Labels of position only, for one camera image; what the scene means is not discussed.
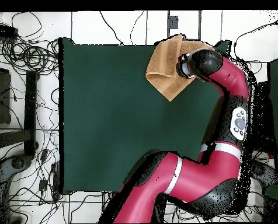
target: circular button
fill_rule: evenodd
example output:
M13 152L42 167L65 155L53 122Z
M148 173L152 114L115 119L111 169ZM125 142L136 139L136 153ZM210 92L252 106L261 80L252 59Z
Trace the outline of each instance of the circular button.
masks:
M235 120L235 126L238 127L239 129L243 130L243 129L245 129L246 124L245 124L245 121L243 119L237 118Z

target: control buttons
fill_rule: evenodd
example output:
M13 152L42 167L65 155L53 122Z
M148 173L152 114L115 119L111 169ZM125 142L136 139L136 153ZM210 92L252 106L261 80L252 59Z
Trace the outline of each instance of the control buttons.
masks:
M235 126L238 127L239 129L243 130L243 129L245 129L246 124L245 124L245 121L243 119L237 118L235 120Z
M247 125L247 112L242 107L237 107L232 111L230 131L233 136L240 141L244 140Z

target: brown towel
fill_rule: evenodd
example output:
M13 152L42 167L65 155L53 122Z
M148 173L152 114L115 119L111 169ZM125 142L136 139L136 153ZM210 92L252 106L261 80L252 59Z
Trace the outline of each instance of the brown towel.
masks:
M170 102L194 80L181 77L176 72L179 56L200 48L214 50L206 43L182 39L183 36L180 34L160 42L151 56L146 71L146 79Z

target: white floor tile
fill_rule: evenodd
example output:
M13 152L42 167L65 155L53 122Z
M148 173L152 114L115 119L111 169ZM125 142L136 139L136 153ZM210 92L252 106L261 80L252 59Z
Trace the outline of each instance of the white floor tile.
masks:
M170 35L185 34L187 39L198 38L199 11L197 10L171 10L171 16L179 17L178 29L171 29Z
M125 45L131 44L130 33L143 10L104 11L102 15ZM132 32L134 44L145 44L146 12L138 19ZM99 11L73 12L72 39L77 44L120 44L103 21Z
M82 206L81 203L70 203L70 205L71 223L97 223L99 221L102 203L84 203Z
M240 35L277 19L278 10L224 10L222 38L234 44ZM278 58L278 25L242 36L235 52L246 61L269 62Z
M201 12L201 40L214 46L220 41L221 10Z

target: power cord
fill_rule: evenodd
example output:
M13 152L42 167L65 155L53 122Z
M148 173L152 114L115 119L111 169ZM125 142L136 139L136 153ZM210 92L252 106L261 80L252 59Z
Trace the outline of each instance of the power cord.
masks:
M108 22L104 19L104 16L103 16L103 14L102 14L102 11L99 11L99 13L100 13L101 17L103 18L104 22L107 24L107 26L113 31L116 40L118 40L118 41L120 42L120 44L123 45L123 42L122 42L119 38L117 38L117 35L116 35L114 29L113 29L113 28L108 24Z
M139 19L140 17L142 17L143 13L144 13L144 11L143 11L143 12L141 13L141 15L136 19L136 21L135 21L135 23L134 23L134 26L133 26L133 28L132 28L132 31L131 31L131 33L130 33L130 40L131 40L131 42L132 42L132 45L134 45L134 44L133 44L133 41L132 41L132 32L133 32L133 30L134 30L134 28L135 28L135 25L136 25L138 19Z
M266 27L266 26L273 26L273 25L278 25L278 19L277 19L275 22L268 23L268 24L264 24L264 25L262 25L262 26L260 26L260 27L257 27L257 28L255 28L255 29L253 29L253 30L251 30L251 31L248 31L248 32L246 32L246 33L241 34L241 35L237 38L237 40L235 41L235 43L234 43L234 54L235 54L236 59L239 60L239 61L244 61L242 58L240 58L239 56L237 56L237 54L235 53L235 48L236 48L236 46L237 46L237 42L238 42L238 39L239 39L239 38L241 38L242 36L244 36L244 35L246 35L246 34L248 34L248 33L252 33L252 32L254 32L254 31L263 29L263 28Z

